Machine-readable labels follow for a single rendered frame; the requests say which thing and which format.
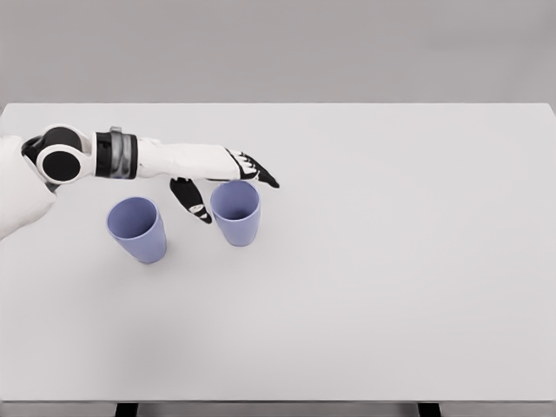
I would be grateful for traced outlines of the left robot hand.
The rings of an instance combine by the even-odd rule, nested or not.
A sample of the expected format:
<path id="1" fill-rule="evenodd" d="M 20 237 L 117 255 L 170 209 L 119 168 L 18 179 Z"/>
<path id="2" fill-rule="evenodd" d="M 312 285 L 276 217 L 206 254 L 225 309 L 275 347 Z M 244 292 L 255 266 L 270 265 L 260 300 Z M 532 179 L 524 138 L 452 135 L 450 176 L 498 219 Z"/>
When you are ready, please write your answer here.
<path id="1" fill-rule="evenodd" d="M 213 182 L 256 180 L 274 189 L 278 181 L 254 157 L 221 145 L 179 145 L 171 163 L 169 187 L 177 201 L 200 221 L 210 224 L 212 217 L 194 180 Z"/>

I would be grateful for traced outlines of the blue plastic cup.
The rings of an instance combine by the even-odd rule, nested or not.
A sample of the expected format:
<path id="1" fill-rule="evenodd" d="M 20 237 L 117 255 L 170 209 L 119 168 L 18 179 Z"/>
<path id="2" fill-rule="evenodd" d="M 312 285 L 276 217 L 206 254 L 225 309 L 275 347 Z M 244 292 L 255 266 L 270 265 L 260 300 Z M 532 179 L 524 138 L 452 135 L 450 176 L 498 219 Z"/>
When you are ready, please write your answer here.
<path id="1" fill-rule="evenodd" d="M 210 207 L 229 244 L 246 247 L 255 240 L 261 219 L 261 198 L 250 183 L 221 183 L 212 192 Z"/>
<path id="2" fill-rule="evenodd" d="M 132 196 L 119 201 L 107 214 L 111 237 L 142 263 L 160 261 L 167 251 L 167 237 L 158 207 L 148 198 Z"/>

